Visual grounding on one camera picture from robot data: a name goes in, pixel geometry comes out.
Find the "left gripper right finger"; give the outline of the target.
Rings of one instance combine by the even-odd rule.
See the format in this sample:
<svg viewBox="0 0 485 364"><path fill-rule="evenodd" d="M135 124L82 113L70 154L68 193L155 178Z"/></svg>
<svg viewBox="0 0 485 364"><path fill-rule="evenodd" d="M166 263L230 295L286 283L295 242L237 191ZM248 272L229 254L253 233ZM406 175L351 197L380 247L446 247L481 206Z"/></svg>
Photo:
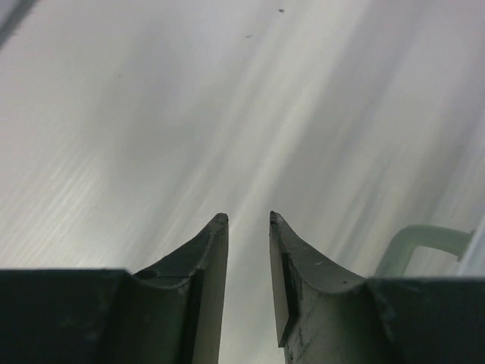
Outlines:
<svg viewBox="0 0 485 364"><path fill-rule="evenodd" d="M270 213L277 343L287 363L381 363L383 329L364 278Z"/></svg>

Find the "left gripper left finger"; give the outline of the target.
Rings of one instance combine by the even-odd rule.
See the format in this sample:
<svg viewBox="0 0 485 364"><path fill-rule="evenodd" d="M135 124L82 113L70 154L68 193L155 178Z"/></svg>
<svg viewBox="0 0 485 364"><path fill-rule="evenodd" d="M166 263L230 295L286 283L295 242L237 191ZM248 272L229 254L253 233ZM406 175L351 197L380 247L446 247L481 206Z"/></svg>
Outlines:
<svg viewBox="0 0 485 364"><path fill-rule="evenodd" d="M115 363L216 363L228 258L228 217L125 282L113 321Z"/></svg>

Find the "green cantilever tool box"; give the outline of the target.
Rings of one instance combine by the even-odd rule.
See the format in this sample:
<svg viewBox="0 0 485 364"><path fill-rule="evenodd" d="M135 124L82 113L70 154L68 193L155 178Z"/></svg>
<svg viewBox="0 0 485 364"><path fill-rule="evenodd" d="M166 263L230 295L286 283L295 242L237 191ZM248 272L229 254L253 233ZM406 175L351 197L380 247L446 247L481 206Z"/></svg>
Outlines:
<svg viewBox="0 0 485 364"><path fill-rule="evenodd" d="M447 227L411 224L391 239L374 275L403 276L418 247L451 254L460 262L471 244L474 233L475 231L464 232Z"/></svg>

